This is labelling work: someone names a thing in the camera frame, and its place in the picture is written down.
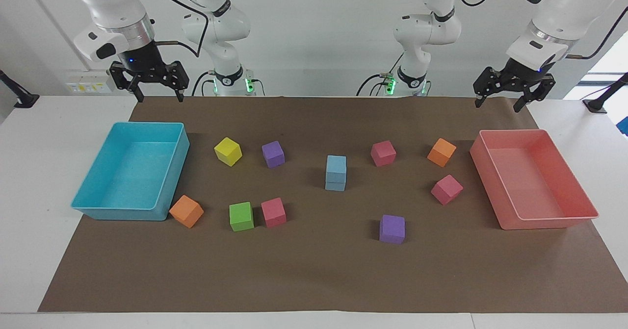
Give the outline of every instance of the foam cube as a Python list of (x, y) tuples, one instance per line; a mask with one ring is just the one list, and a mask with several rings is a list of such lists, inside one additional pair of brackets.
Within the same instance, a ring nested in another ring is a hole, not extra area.
[(240, 202), (229, 206), (229, 224), (233, 231), (251, 230), (253, 224), (253, 209), (250, 202)]
[(379, 240), (401, 244), (406, 238), (406, 219), (400, 216), (384, 215), (379, 222)]
[(240, 145), (228, 137), (222, 139), (213, 150), (216, 152), (218, 160), (226, 163), (229, 167), (236, 164), (237, 161), (240, 160), (240, 157), (242, 157)]
[(438, 166), (444, 167), (449, 159), (451, 159), (451, 155), (453, 155), (454, 151), (456, 151), (456, 146), (441, 138), (434, 144), (434, 147), (428, 155), (428, 159)]
[(344, 191), (347, 182), (347, 157), (327, 155), (325, 169), (325, 189)]
[(628, 136), (628, 117), (622, 119), (622, 121), (617, 124), (617, 128), (621, 133)]
[(170, 208), (170, 215), (181, 224), (191, 228), (196, 221), (200, 219), (201, 215), (203, 215), (203, 209), (197, 202), (186, 195), (182, 195), (172, 208)]
[(325, 190), (329, 191), (345, 191), (346, 183), (325, 182)]
[(286, 162), (283, 149), (278, 141), (262, 145), (262, 154), (264, 155), (264, 160), (266, 160), (268, 168), (276, 168)]
[(275, 227), (286, 222), (286, 211), (283, 208), (281, 198), (262, 202), (262, 213), (264, 213), (266, 227)]
[(447, 175), (437, 182), (434, 188), (432, 188), (431, 193), (441, 204), (447, 205), (447, 203), (454, 200), (463, 189), (462, 185), (452, 175)]
[(397, 152), (393, 148), (393, 144), (386, 140), (373, 144), (373, 147), (370, 149), (370, 157), (373, 158), (375, 166), (379, 167), (394, 163)]

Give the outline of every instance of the brown paper mat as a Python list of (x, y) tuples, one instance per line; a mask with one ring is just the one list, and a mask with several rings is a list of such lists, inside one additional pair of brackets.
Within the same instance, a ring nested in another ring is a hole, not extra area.
[[(185, 123), (190, 152), (175, 198), (185, 193), (206, 213), (192, 229), (170, 217), (83, 216), (40, 311), (628, 311), (628, 284), (591, 222), (499, 228), (469, 148), (480, 129), (536, 128), (527, 110), (511, 106), (147, 97), (131, 120)], [(225, 136), (244, 153), (233, 168), (213, 153)], [(458, 146), (446, 168), (425, 158), (439, 137)], [(269, 170), (261, 146), (276, 139), (287, 163)], [(376, 168), (370, 146), (388, 139), (397, 161)], [(328, 154), (347, 156), (343, 193), (323, 189)], [(441, 206), (430, 189), (448, 174), (465, 190)], [(229, 204), (275, 197), (286, 204), (287, 224), (231, 231)], [(406, 218), (404, 244), (377, 241), (384, 213)]]

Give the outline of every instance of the wall socket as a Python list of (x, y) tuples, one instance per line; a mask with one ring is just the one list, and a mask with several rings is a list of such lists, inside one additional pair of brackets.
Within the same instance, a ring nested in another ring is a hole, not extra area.
[(111, 94), (116, 90), (113, 78), (104, 70), (72, 72), (65, 86), (74, 94)]

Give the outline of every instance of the orange cube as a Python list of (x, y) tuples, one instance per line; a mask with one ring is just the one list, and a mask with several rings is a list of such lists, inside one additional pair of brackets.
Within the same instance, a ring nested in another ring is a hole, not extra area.
[(203, 209), (197, 202), (189, 199), (186, 195), (182, 195), (181, 199), (170, 209), (170, 215), (172, 215), (175, 220), (191, 228), (196, 221), (200, 219), (201, 215), (203, 215)]
[(449, 159), (451, 159), (451, 155), (456, 151), (456, 146), (452, 143), (449, 143), (445, 139), (438, 139), (434, 147), (430, 151), (428, 155), (428, 159), (437, 164), (440, 167), (444, 167)]

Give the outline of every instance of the white robotic arm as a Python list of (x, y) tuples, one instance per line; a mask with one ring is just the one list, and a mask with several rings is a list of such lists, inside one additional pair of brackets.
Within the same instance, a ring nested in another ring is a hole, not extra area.
[[(227, 41), (237, 41), (249, 36), (251, 23), (247, 16), (231, 4), (230, 0), (195, 0), (205, 8), (209, 26), (202, 47), (214, 65), (216, 77), (214, 91), (217, 95), (254, 95), (249, 83), (252, 73), (240, 63), (236, 49)], [(183, 19), (186, 37), (198, 44), (204, 29), (204, 18), (191, 14)]]
[(532, 101), (542, 101), (555, 84), (548, 73), (587, 34), (591, 23), (614, 0), (528, 0), (538, 3), (527, 30), (507, 50), (510, 57), (501, 71), (487, 67), (473, 84), (480, 107), (486, 97), (502, 91), (523, 92), (516, 112)]
[[(74, 44), (93, 61), (117, 54), (109, 71), (119, 89), (128, 90), (142, 101), (139, 83), (161, 83), (175, 90), (179, 101), (189, 79), (179, 61), (163, 63), (155, 43), (155, 32), (139, 0), (83, 0), (93, 23)], [(124, 74), (132, 77), (128, 81)]]
[(425, 0), (431, 14), (413, 14), (401, 18), (395, 26), (395, 39), (402, 45), (404, 56), (394, 72), (394, 93), (401, 96), (421, 95), (431, 55), (424, 45), (455, 43), (462, 25), (455, 15), (455, 0)]

